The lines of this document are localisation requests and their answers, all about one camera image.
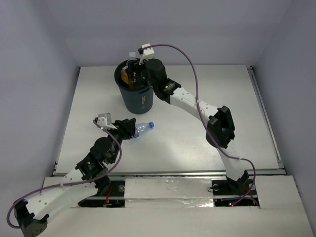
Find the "small blue cap bottle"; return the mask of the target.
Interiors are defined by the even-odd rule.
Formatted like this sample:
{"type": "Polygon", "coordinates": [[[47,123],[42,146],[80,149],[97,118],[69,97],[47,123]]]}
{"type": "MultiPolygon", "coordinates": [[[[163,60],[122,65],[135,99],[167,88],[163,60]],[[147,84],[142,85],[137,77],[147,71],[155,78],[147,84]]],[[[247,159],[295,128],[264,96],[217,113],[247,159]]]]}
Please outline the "small blue cap bottle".
{"type": "Polygon", "coordinates": [[[134,138],[138,138],[141,135],[147,133],[148,131],[152,130],[154,128],[154,126],[155,125],[153,122],[136,124],[134,138]]]}

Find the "orange juice bottle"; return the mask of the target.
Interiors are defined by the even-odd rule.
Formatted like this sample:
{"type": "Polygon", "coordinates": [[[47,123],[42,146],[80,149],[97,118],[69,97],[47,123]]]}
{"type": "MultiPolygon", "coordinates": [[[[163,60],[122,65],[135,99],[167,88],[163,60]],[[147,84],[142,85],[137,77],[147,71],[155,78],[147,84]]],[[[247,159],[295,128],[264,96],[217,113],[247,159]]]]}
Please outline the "orange juice bottle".
{"type": "Polygon", "coordinates": [[[120,72],[120,75],[121,75],[121,79],[122,81],[128,85],[128,88],[131,89],[131,90],[134,90],[135,89],[135,81],[134,79],[130,79],[127,72],[126,72],[126,67],[124,67],[121,72],[120,72]]]}

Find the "clear ribbed unlabelled bottle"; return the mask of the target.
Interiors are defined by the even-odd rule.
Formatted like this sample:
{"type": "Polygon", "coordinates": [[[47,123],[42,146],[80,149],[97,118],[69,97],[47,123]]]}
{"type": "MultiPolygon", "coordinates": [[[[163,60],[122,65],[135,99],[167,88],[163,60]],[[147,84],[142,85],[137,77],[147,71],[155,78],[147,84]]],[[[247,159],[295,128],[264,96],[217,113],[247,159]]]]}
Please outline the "clear ribbed unlabelled bottle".
{"type": "Polygon", "coordinates": [[[130,62],[134,62],[134,61],[137,60],[137,58],[136,58],[136,52],[135,52],[135,51],[134,51],[134,52],[129,52],[128,54],[129,54],[129,58],[128,58],[128,60],[126,61],[126,65],[125,65],[125,67],[124,67],[125,69],[128,68],[130,62]]]}

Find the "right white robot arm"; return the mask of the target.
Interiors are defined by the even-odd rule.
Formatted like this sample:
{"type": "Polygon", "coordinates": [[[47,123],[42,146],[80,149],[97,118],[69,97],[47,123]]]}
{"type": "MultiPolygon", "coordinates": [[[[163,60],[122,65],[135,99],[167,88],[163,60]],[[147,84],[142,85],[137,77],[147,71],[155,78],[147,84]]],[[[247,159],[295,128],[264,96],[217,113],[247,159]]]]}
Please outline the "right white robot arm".
{"type": "Polygon", "coordinates": [[[224,164],[228,190],[241,194],[247,187],[249,175],[236,149],[235,125],[230,109],[226,106],[217,108],[190,94],[167,77],[165,66],[159,59],[145,62],[128,60],[126,73],[134,88],[149,86],[158,99],[186,111],[202,122],[208,143],[219,151],[224,164]]]}

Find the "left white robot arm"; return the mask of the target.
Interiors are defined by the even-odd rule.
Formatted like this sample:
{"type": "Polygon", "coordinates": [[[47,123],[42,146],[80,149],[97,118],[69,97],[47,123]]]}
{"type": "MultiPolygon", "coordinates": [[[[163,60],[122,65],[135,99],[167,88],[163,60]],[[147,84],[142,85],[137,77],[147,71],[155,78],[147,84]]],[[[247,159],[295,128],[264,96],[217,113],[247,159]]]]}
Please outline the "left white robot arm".
{"type": "Polygon", "coordinates": [[[39,236],[66,208],[89,196],[104,195],[110,189],[108,175],[121,160],[123,140],[134,136],[136,119],[116,120],[106,126],[93,122],[107,136],[97,139],[88,154],[58,184],[25,194],[10,208],[23,236],[39,236]]]}

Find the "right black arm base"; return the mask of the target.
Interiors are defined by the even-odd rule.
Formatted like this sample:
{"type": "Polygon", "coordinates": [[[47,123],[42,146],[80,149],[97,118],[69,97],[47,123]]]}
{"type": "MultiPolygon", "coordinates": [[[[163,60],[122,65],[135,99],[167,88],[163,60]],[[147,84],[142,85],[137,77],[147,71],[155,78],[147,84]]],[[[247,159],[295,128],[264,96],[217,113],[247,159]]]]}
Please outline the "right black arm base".
{"type": "Polygon", "coordinates": [[[255,184],[247,171],[237,181],[228,177],[213,180],[207,191],[213,194],[215,207],[259,206],[255,184]]]}

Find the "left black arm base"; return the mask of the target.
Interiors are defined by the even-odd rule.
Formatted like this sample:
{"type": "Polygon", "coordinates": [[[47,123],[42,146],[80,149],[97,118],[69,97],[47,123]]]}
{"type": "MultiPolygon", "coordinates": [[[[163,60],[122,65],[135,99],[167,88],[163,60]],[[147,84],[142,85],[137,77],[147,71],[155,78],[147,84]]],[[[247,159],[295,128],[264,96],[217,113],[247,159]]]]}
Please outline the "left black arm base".
{"type": "Polygon", "coordinates": [[[125,207],[125,179],[115,178],[111,181],[109,189],[104,193],[97,193],[91,197],[88,197],[78,203],[79,207],[86,208],[121,208],[125,207]]]}

